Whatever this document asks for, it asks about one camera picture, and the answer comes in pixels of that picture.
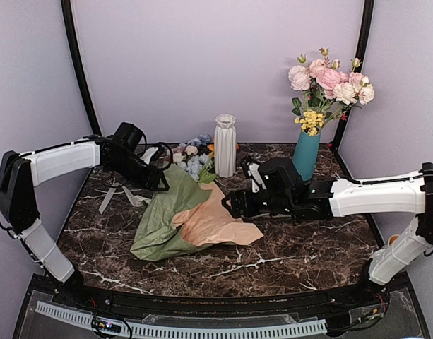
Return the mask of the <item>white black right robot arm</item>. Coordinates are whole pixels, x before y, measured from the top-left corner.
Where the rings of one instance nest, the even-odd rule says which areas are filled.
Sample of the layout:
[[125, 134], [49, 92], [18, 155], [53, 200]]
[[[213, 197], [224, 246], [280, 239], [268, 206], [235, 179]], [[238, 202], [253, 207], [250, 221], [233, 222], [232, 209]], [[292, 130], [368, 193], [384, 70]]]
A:
[[433, 247], [433, 164], [418, 171], [379, 179], [303, 180], [292, 160], [275, 157], [264, 163], [242, 162], [251, 180], [247, 190], [231, 191], [222, 206], [234, 218], [291, 217], [332, 220], [368, 213], [411, 213], [406, 229], [375, 251], [362, 266], [348, 300], [364, 307], [393, 277]]

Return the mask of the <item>green wrapping paper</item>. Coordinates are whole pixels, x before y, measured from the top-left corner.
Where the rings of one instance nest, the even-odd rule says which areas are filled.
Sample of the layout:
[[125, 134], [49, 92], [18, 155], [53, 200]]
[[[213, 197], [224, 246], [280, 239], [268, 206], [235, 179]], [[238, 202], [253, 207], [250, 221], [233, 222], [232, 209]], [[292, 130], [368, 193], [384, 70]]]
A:
[[165, 171], [168, 191], [153, 194], [152, 201], [142, 215], [130, 252], [144, 261], [196, 253], [209, 247], [194, 246], [183, 239], [183, 223], [173, 225], [173, 217], [206, 202], [211, 194], [203, 190], [181, 167], [171, 165]]

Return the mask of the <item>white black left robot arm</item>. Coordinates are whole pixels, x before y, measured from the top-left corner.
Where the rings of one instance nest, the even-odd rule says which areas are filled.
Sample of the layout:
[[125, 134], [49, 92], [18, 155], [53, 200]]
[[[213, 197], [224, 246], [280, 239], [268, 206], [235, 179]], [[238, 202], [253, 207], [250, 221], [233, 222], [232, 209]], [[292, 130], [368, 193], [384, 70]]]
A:
[[[138, 152], [139, 143], [144, 143]], [[172, 164], [171, 147], [146, 143], [145, 133], [123, 122], [110, 136], [97, 134], [39, 150], [6, 151], [0, 162], [0, 228], [25, 248], [31, 259], [60, 287], [75, 308], [90, 301], [84, 278], [59, 248], [61, 230], [53, 230], [52, 203], [67, 193], [77, 194], [79, 184], [66, 188], [66, 179], [86, 177], [96, 167], [116, 172], [139, 189], [169, 189], [165, 171]]]

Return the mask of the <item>peach wrapping paper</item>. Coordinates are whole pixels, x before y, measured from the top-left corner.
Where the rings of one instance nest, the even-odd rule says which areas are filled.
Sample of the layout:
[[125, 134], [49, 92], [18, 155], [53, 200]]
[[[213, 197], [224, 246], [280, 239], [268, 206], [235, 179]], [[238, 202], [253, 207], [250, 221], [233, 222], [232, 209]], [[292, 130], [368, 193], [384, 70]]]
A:
[[172, 224], [180, 226], [184, 241], [194, 245], [237, 244], [249, 245], [263, 237], [253, 223], [234, 218], [222, 206], [223, 192], [216, 183], [200, 184], [209, 198], [192, 209], [174, 215]]

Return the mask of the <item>blue orange flower bouquet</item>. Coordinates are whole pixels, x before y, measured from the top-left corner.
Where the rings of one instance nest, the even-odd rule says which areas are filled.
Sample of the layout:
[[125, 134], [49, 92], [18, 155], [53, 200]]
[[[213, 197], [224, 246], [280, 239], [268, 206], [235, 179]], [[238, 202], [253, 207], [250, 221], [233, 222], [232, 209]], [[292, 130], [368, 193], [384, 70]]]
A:
[[217, 178], [213, 138], [208, 134], [180, 143], [173, 150], [173, 162], [195, 182], [209, 184]]

